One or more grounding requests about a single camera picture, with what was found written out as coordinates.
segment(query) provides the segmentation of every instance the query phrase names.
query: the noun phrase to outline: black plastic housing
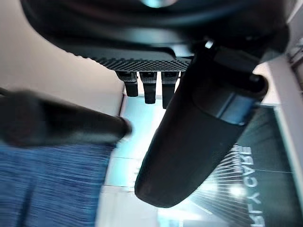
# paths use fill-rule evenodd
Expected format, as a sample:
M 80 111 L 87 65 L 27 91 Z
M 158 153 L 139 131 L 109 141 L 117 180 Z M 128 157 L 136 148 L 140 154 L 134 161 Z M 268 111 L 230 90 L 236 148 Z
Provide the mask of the black plastic housing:
M 156 207 L 177 205 L 200 186 L 236 143 L 268 90 L 263 76 L 201 62 L 194 62 L 181 79 L 136 180 L 136 196 Z

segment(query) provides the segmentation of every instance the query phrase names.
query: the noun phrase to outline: black plastic tab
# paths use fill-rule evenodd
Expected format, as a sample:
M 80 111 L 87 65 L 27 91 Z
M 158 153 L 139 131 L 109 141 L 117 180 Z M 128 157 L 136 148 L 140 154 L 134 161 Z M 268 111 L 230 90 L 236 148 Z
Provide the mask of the black plastic tab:
M 163 109 L 166 109 L 175 94 L 175 87 L 179 78 L 179 72 L 162 72 L 161 78 Z
M 157 72 L 140 72 L 146 104 L 156 103 Z
M 138 81 L 136 72 L 120 72 L 116 71 L 118 78 L 124 82 L 127 96 L 138 96 Z

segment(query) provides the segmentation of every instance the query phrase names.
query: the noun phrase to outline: textured black panel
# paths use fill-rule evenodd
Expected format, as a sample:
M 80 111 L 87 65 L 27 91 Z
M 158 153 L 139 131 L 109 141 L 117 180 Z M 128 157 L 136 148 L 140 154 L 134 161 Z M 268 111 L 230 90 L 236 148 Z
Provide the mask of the textured black panel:
M 95 60 L 110 70 L 115 71 L 134 71 L 134 72 L 161 72 L 161 71 L 186 71 L 190 60 L 181 59 L 174 61 L 146 61 L 146 60 L 125 60 L 125 59 L 106 59 Z

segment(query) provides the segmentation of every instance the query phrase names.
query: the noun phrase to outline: light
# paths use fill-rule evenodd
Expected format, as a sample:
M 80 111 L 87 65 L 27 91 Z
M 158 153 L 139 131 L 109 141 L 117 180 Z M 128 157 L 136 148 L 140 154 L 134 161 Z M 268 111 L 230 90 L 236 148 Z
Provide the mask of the light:
M 218 185 L 215 182 L 204 183 L 204 184 L 201 185 L 200 189 L 202 191 L 207 191 L 207 192 L 217 192 L 218 191 Z
M 210 48 L 212 48 L 212 46 L 213 46 L 213 44 L 214 44 L 214 42 L 213 41 L 207 41 L 207 43 L 205 44 L 205 47 L 207 48 L 207 49 L 210 49 Z
M 170 220 L 202 220 L 201 215 L 177 209 L 159 209 L 158 214 Z
M 141 2 L 151 8 L 161 8 L 170 6 L 176 3 L 178 0 L 141 0 Z
M 241 185 L 234 185 L 229 188 L 229 192 L 236 198 L 242 198 L 245 196 L 245 189 Z

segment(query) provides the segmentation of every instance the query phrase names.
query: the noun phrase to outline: blue fabric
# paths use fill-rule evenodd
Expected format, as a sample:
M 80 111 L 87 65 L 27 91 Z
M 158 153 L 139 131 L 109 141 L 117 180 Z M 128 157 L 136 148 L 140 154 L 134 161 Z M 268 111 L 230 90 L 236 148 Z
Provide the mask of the blue fabric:
M 0 226 L 93 227 L 113 149 L 0 145 Z

